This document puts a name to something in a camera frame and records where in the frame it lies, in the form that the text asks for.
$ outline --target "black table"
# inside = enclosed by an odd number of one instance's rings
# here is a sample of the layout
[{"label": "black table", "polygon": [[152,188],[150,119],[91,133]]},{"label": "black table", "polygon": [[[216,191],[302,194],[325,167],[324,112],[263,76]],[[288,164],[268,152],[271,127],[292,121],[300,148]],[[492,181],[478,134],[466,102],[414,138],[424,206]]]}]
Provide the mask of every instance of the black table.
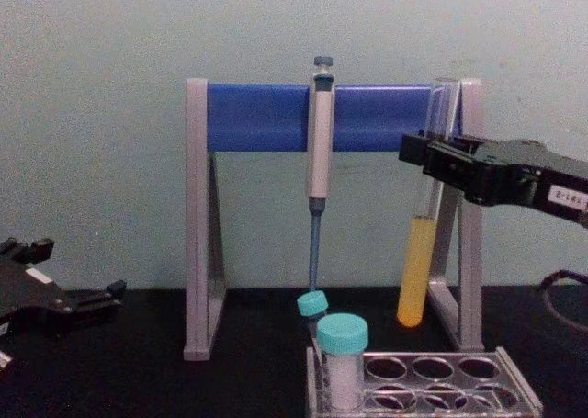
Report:
[{"label": "black table", "polygon": [[[562,312],[588,319],[586,287],[554,288]],[[61,339],[0,339],[16,364],[0,380],[2,417],[302,417],[306,331],[302,289],[229,292],[209,362],[187,363],[184,291],[129,291],[115,323]],[[449,351],[439,320],[406,330],[395,321],[397,288],[326,290],[333,311],[363,316],[368,350]],[[588,335],[558,323],[529,287],[483,291],[488,350],[503,346],[543,401],[545,417],[588,417]]]}]

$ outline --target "test tube with yellow liquid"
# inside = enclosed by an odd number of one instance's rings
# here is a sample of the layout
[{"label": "test tube with yellow liquid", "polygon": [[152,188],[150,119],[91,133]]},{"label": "test tube with yellow liquid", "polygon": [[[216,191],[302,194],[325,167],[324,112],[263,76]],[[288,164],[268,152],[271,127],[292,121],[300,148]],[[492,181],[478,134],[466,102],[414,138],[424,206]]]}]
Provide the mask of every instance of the test tube with yellow liquid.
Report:
[{"label": "test tube with yellow liquid", "polygon": [[[459,104],[460,82],[438,78],[431,86],[424,134],[442,140],[454,132]],[[406,327],[418,326],[423,319],[424,300],[429,283],[442,183],[420,173],[419,194],[413,211],[404,256],[398,321]]]}]

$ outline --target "blue rack bar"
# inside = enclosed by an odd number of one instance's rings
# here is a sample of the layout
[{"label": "blue rack bar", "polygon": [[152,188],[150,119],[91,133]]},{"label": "blue rack bar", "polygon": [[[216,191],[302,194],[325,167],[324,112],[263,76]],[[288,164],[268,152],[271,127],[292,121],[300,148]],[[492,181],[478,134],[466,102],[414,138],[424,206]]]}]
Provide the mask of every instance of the blue rack bar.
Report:
[{"label": "blue rack bar", "polygon": [[[429,85],[338,85],[334,150],[397,152],[424,127]],[[304,152],[307,85],[209,84],[210,152]]]}]

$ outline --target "teal cap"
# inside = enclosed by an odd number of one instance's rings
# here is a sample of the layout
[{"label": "teal cap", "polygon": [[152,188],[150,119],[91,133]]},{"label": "teal cap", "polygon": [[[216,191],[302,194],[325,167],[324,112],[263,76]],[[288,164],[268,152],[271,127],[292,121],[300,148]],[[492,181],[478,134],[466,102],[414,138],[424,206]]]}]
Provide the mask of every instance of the teal cap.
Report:
[{"label": "teal cap", "polygon": [[320,314],[325,312],[329,307],[327,298],[324,297],[322,291],[311,291],[306,294],[302,294],[296,300],[298,303],[298,311],[303,317],[311,317],[312,315]]},{"label": "teal cap", "polygon": [[359,354],[368,347],[368,324],[357,315],[325,315],[317,326],[319,347],[327,354]]}]

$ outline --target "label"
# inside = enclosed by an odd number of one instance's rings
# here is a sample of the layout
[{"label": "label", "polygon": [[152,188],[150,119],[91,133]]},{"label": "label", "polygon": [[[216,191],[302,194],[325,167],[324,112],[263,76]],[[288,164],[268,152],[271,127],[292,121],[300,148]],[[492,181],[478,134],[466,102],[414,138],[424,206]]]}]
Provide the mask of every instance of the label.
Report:
[{"label": "label", "polygon": [[588,210],[588,195],[581,191],[571,190],[563,186],[551,186],[548,201],[580,211]]},{"label": "label", "polygon": [[29,268],[26,272],[29,276],[35,277],[40,283],[44,283],[45,285],[53,281],[35,268]]}]

